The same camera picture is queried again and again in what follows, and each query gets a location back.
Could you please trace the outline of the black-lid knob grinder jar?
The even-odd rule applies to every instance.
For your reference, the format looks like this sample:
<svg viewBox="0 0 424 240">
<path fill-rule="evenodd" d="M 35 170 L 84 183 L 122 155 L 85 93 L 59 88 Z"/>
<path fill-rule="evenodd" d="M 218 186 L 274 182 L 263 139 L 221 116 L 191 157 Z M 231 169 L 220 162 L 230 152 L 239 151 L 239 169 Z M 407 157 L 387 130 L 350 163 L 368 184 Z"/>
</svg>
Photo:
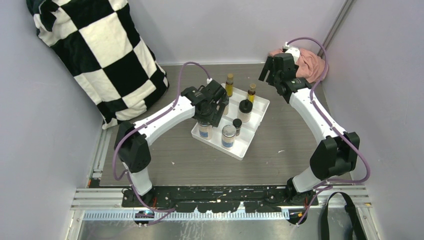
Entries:
<svg viewBox="0 0 424 240">
<path fill-rule="evenodd" d="M 248 99 L 242 100 L 240 101 L 238 105 L 237 117 L 243 123 L 247 123 L 251 118 L 252 110 L 253 110 L 253 103 Z"/>
</svg>

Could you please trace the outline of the taped black-lid grinder jar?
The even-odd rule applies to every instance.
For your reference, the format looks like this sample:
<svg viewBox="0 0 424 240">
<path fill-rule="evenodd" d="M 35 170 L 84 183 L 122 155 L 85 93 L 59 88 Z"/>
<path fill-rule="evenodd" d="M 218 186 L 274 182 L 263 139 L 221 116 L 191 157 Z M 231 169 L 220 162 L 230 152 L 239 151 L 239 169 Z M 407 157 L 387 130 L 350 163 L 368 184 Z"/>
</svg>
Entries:
<svg viewBox="0 0 424 240">
<path fill-rule="evenodd" d="M 227 101 L 225 102 L 225 108 L 224 108 L 224 111 L 223 111 L 223 115 L 224 115 L 224 116 L 226 116 L 226 115 L 229 113 L 229 104 L 230 104 L 230 101 L 229 101 L 229 100 L 227 100 Z"/>
</svg>

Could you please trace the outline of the small black-cap spice bottle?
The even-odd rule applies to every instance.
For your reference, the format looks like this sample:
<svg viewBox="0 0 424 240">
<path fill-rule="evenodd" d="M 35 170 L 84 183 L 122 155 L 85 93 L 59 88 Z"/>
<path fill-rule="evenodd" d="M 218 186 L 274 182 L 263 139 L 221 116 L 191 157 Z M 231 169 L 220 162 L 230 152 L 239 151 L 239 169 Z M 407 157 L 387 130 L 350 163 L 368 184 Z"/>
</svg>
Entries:
<svg viewBox="0 0 424 240">
<path fill-rule="evenodd" d="M 241 127 L 242 127 L 242 124 L 243 124 L 242 120 L 239 119 L 239 118 L 236 118 L 232 121 L 232 124 L 236 129 L 236 136 L 239 136 L 240 132 L 241 132 Z"/>
</svg>

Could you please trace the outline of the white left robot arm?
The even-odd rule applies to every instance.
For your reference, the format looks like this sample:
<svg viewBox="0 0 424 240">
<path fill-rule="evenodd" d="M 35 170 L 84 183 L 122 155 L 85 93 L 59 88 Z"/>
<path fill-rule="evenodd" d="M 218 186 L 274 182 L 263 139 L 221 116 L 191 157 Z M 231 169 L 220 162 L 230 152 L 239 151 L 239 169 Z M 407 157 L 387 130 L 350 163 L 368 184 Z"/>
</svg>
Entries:
<svg viewBox="0 0 424 240">
<path fill-rule="evenodd" d="M 148 207 L 154 199 L 148 172 L 152 160 L 150 146 L 161 135 L 188 119 L 217 127 L 228 104 L 226 89 L 209 79 L 207 85 L 187 87 L 176 100 L 150 117 L 119 125 L 114 150 L 135 188 L 136 203 Z"/>
</svg>

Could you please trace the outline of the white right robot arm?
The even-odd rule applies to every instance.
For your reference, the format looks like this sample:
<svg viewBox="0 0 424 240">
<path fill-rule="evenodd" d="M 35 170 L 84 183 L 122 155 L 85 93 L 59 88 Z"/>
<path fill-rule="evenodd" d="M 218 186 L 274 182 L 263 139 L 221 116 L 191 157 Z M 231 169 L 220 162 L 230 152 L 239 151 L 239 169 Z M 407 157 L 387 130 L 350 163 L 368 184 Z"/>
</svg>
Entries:
<svg viewBox="0 0 424 240">
<path fill-rule="evenodd" d="M 346 132 L 331 116 L 322 110 L 312 92 L 312 85 L 297 77 L 298 67 L 290 53 L 268 56 L 259 80 L 275 87 L 303 118 L 311 130 L 317 147 L 309 160 L 309 167 L 287 181 L 284 198 L 291 205 L 299 205 L 319 183 L 341 176 L 356 168 L 360 138 L 355 132 Z"/>
</svg>

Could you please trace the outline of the yellow-label sauce bottle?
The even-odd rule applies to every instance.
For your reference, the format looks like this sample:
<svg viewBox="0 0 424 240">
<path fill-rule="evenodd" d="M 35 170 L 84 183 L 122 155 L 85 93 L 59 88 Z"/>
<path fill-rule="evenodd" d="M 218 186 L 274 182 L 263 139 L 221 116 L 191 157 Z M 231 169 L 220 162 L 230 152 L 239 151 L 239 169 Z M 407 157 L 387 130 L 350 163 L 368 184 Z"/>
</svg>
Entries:
<svg viewBox="0 0 424 240">
<path fill-rule="evenodd" d="M 248 89 L 248 91 L 247 91 L 247 96 L 246 96 L 246 99 L 248 100 L 248 101 L 250 101 L 252 104 L 254 103 L 254 100 L 255 100 L 255 96 L 256 96 L 256 84 L 255 83 L 251 83 L 250 85 L 249 85 L 249 89 Z"/>
</svg>

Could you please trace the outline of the blue-label silver-top shaker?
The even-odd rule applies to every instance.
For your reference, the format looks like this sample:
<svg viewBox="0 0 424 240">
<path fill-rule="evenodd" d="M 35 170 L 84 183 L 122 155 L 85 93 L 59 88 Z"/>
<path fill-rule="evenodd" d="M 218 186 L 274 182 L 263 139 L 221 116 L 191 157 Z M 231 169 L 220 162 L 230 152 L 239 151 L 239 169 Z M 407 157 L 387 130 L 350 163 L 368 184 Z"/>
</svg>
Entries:
<svg viewBox="0 0 424 240">
<path fill-rule="evenodd" d="M 206 140 L 210 140 L 212 138 L 213 126 L 211 124 L 198 122 L 197 126 L 198 126 L 198 133 L 200 137 Z"/>
</svg>

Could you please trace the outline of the gold-cap yellow sauce bottle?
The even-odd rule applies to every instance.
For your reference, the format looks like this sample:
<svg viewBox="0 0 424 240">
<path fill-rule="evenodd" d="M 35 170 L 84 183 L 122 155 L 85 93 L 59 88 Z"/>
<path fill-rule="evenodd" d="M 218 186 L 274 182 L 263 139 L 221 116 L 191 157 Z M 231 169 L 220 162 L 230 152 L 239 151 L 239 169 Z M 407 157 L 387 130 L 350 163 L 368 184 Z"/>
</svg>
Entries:
<svg viewBox="0 0 424 240">
<path fill-rule="evenodd" d="M 234 75 L 232 73 L 229 73 L 226 77 L 226 82 L 225 82 L 225 90 L 229 98 L 233 96 L 233 87 L 234 87 Z"/>
</svg>

